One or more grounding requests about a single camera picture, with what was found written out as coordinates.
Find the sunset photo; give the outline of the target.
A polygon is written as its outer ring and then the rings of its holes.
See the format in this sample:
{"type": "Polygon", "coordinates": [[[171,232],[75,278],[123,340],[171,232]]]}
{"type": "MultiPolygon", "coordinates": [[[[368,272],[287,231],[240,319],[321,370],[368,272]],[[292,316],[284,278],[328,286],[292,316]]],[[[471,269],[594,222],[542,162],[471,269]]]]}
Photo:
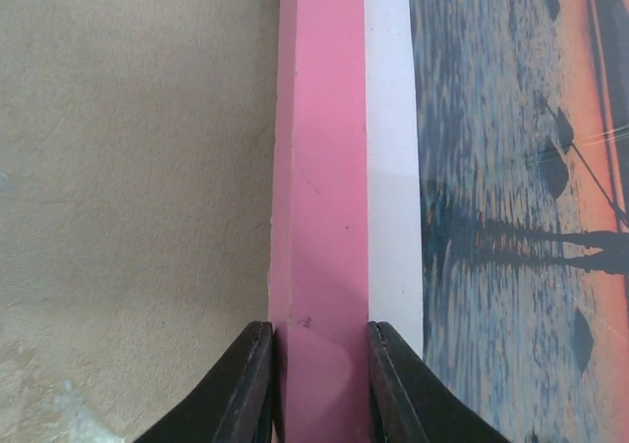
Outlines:
{"type": "Polygon", "coordinates": [[[628,438],[628,0],[410,0],[424,350],[514,442],[628,438]]]}

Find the pink picture frame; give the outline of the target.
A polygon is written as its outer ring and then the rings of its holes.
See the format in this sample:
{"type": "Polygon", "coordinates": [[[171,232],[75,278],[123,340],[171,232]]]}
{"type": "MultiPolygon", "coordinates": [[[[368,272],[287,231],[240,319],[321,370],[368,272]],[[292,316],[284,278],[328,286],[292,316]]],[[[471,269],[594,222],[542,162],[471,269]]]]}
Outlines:
{"type": "Polygon", "coordinates": [[[367,442],[369,323],[424,341],[410,0],[280,0],[274,137],[278,435],[367,442]]]}

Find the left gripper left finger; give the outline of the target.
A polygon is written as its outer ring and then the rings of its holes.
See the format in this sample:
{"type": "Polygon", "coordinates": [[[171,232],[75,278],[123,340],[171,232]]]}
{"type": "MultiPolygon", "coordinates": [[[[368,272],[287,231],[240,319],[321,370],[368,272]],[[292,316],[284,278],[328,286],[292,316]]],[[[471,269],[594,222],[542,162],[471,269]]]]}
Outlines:
{"type": "Polygon", "coordinates": [[[271,441],[272,359],[272,325],[249,323],[191,393],[137,440],[271,441]]]}

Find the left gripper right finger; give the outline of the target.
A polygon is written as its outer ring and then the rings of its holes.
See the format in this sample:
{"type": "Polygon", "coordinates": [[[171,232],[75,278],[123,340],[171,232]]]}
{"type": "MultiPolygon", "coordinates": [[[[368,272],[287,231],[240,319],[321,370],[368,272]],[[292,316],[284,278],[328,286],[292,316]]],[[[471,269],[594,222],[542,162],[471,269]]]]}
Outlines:
{"type": "Polygon", "coordinates": [[[505,442],[388,322],[368,324],[372,442],[505,442]]]}

